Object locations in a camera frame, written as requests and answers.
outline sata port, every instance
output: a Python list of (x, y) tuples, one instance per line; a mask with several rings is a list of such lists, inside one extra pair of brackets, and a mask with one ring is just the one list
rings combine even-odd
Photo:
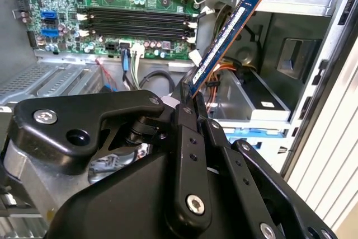
[(41, 11), (41, 18), (57, 19), (57, 13), (54, 11)]
[(59, 31), (57, 29), (41, 29), (41, 35), (55, 38), (59, 36)]
[(43, 19), (43, 23), (47, 25), (57, 25), (58, 21), (53, 19)]

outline metal mesh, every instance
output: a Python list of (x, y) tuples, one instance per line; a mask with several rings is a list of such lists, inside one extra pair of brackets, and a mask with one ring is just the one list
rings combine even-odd
[(35, 65), (19, 77), (0, 87), (0, 98), (11, 92), (23, 91), (53, 68), (52, 65)]

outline ram slot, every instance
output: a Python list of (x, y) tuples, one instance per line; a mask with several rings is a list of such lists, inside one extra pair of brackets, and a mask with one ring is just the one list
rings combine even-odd
[(190, 37), (192, 33), (185, 30), (173, 31), (172, 29), (143, 29), (133, 26), (113, 26), (113, 25), (93, 25), (83, 29), (98, 35), (111, 36), (142, 36), (147, 38), (163, 38), (163, 39), (184, 39)]
[(91, 8), (79, 10), (78, 12), (86, 14), (88, 18), (93, 20), (135, 20), (145, 22), (160, 22), (166, 24), (184, 24), (185, 22), (189, 22), (191, 20), (191, 16), (177, 13), (127, 11), (105, 8)]

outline red cable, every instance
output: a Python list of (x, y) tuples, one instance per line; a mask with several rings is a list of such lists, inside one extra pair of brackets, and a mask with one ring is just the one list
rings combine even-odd
[(103, 70), (107, 80), (108, 80), (108, 84), (110, 85), (111, 87), (111, 90), (112, 89), (112, 86), (111, 86), (111, 81), (112, 80), (114, 82), (114, 85), (116, 87), (116, 90), (118, 91), (118, 86), (117, 86), (117, 82), (112, 78), (111, 74), (109, 74), (109, 72), (105, 69), (105, 67), (100, 63), (100, 61), (98, 61), (98, 59), (96, 59), (96, 63), (101, 67), (101, 69)]

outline motherboard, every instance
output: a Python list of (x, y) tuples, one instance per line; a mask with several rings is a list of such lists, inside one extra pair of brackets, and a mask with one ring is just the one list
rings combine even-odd
[(188, 59), (195, 47), (193, 0), (17, 0), (30, 45), (54, 54), (120, 55), (140, 44), (145, 58)]

